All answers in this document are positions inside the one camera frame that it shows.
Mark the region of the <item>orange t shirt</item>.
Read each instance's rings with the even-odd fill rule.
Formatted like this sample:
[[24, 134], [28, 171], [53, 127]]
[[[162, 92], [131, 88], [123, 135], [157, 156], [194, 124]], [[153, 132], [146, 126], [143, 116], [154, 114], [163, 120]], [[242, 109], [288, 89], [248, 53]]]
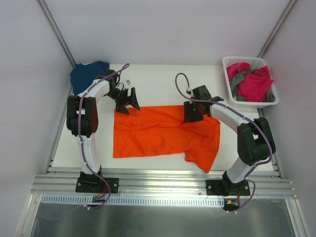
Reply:
[[181, 105], [128, 109], [114, 115], [114, 158], [152, 157], [185, 154], [208, 173], [220, 147], [220, 121], [202, 116], [201, 121], [185, 122]]

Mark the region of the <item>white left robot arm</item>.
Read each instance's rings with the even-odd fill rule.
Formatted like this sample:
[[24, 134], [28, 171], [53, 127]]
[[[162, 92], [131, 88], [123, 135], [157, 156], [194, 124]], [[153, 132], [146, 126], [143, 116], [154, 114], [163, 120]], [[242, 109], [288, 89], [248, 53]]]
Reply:
[[77, 180], [77, 193], [114, 193], [118, 192], [118, 178], [104, 178], [102, 161], [97, 155], [95, 133], [99, 118], [97, 103], [104, 96], [115, 102], [115, 111], [128, 115], [127, 106], [140, 110], [135, 88], [124, 85], [119, 88], [122, 70], [109, 70], [106, 75], [98, 76], [90, 86], [79, 95], [71, 95], [67, 100], [66, 126], [79, 145], [82, 168]]

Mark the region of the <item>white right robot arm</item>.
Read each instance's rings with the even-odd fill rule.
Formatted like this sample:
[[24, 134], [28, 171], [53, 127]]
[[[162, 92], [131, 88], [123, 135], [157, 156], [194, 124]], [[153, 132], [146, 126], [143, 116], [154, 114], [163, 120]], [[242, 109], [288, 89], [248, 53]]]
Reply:
[[211, 193], [221, 196], [236, 195], [254, 169], [271, 158], [276, 151], [268, 121], [248, 118], [230, 107], [223, 98], [212, 97], [206, 86], [187, 87], [184, 102], [185, 122], [202, 121], [209, 116], [224, 123], [237, 134], [238, 158], [222, 179], [211, 184]]

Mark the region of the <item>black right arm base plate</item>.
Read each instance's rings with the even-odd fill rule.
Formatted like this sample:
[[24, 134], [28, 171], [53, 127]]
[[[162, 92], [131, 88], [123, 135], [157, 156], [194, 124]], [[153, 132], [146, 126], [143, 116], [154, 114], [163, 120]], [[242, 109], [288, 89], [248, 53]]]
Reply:
[[208, 196], [250, 196], [249, 183], [243, 180], [239, 183], [231, 183], [230, 180], [210, 179], [205, 181]]

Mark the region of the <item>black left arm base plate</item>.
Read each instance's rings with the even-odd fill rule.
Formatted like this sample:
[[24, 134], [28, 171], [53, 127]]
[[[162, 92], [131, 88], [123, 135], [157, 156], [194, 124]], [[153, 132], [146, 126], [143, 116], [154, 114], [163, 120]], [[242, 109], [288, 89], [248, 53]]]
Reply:
[[[105, 178], [105, 181], [108, 183], [111, 193], [117, 194], [119, 190], [119, 178]], [[100, 194], [104, 189], [106, 189], [106, 193], [109, 192], [109, 188], [104, 181], [93, 176], [92, 179], [78, 178], [75, 192]]]

